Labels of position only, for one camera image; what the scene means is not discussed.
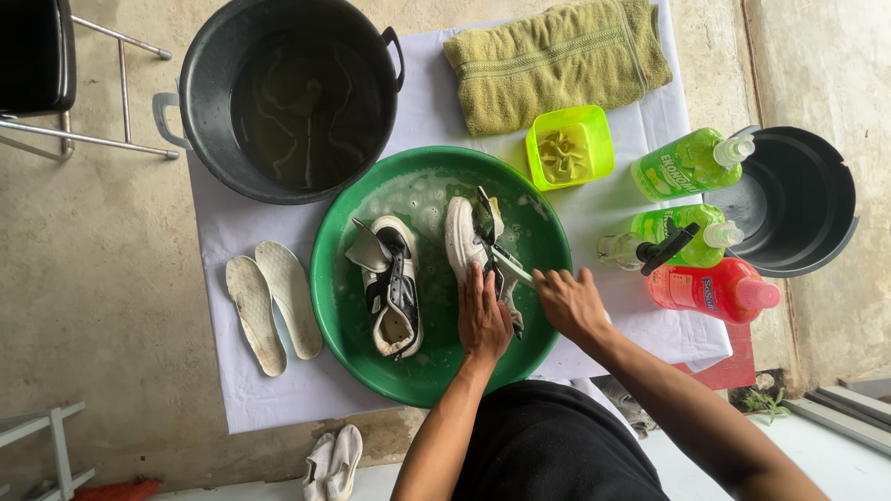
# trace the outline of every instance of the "green towel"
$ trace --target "green towel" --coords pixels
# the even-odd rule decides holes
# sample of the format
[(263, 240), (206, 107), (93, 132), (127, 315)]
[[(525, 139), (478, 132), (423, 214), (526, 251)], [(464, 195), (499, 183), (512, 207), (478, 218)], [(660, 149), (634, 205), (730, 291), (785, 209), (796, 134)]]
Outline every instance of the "green towel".
[(570, 106), (613, 110), (667, 84), (657, 9), (648, 0), (575, 2), (449, 38), (470, 133), (519, 130)]

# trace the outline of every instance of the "white tablecloth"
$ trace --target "white tablecloth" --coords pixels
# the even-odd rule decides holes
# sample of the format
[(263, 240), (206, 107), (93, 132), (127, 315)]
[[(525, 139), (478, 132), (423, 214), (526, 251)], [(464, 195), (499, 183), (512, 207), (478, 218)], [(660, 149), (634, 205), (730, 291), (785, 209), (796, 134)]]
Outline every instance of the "white tablecloth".
[[(616, 327), (665, 361), (687, 362), (698, 370), (730, 356), (723, 323), (698, 313), (658, 307), (650, 299), (642, 275), (607, 269), (594, 253), (601, 235), (622, 231), (632, 215), (659, 207), (647, 202), (634, 186), (628, 170), (631, 161), (690, 131), (668, 2), (657, 3), (662, 46), (674, 82), (646, 94), (642, 101), (607, 113), (616, 154), (612, 175), (577, 188), (547, 192), (546, 196), (566, 230), (573, 264), (593, 271)], [(443, 41), (459, 30), (400, 38), (405, 85), (399, 93), (393, 135), (382, 157), (419, 146), (448, 144), (487, 152), (527, 173), (526, 131), (483, 137), (472, 137), (467, 131), (457, 99), (457, 79), (442, 50)], [(398, 65), (396, 51), (390, 48)], [(353, 378), (327, 347), (313, 360), (298, 359), (281, 318), (276, 321), (288, 351), (288, 369), (278, 377), (264, 375), (226, 292), (226, 261), (238, 254), (252, 256), (254, 246), (263, 240), (290, 247), (308, 272), (315, 231), (331, 202), (276, 206), (253, 201), (220, 183), (194, 152), (189, 151), (187, 158), (229, 432), (396, 407), (395, 402)], [(663, 206), (698, 201), (701, 197), (690, 197)], [(561, 337), (535, 373), (571, 380), (605, 371)]]

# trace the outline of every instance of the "concrete floor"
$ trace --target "concrete floor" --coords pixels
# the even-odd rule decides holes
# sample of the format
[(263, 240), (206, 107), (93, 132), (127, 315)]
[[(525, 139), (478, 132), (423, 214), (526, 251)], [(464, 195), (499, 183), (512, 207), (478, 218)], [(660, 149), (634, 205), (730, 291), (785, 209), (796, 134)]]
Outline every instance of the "concrete floor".
[[(76, 15), (174, 53), (161, 62), (127, 48), (135, 142), (162, 145), (151, 96), (175, 89), (192, 36), (224, 2), (72, 0)], [(355, 1), (401, 35), (554, 3)], [(807, 128), (839, 148), (858, 186), (862, 219), (845, 253), (779, 281), (789, 301), (753, 324), (756, 368), (789, 369), (799, 389), (891, 372), (891, 134), (881, 126), (891, 115), (891, 7), (678, 0), (672, 15), (693, 127)], [(75, 30), (74, 128), (120, 139), (115, 42)], [(94, 485), (143, 474), (164, 477), (168, 491), (303, 474), (315, 437), (346, 420), (227, 434), (184, 159), (78, 144), (60, 166), (0, 145), (0, 173), (0, 415), (84, 400), (66, 431), (73, 467), (95, 467)], [(400, 461), (421, 419), (410, 408), (350, 417), (366, 439), (361, 465)], [(52, 477), (51, 454), (48, 433), (2, 449), (0, 483), (15, 497)]]

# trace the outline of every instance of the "green detergent bottle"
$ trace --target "green detergent bottle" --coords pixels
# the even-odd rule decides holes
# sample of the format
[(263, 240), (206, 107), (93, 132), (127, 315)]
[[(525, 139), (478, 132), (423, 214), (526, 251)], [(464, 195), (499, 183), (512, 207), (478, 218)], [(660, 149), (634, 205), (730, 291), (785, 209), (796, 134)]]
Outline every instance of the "green detergent bottle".
[(742, 242), (745, 235), (733, 221), (724, 221), (723, 212), (714, 205), (697, 203), (668, 209), (651, 210), (634, 216), (631, 231), (647, 242), (662, 242), (676, 228), (690, 223), (702, 227), (680, 252), (667, 263), (682, 267), (711, 268), (721, 262), (723, 251)]
[(740, 180), (740, 162), (755, 152), (753, 140), (724, 139), (713, 128), (701, 128), (632, 162), (631, 175), (650, 201), (726, 188)]

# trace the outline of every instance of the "black chair seat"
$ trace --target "black chair seat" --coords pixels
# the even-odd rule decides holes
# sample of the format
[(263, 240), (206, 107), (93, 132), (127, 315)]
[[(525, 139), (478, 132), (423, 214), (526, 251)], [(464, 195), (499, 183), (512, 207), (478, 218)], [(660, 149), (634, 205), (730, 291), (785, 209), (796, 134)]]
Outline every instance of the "black chair seat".
[(68, 0), (0, 0), (0, 115), (68, 111), (77, 70)]

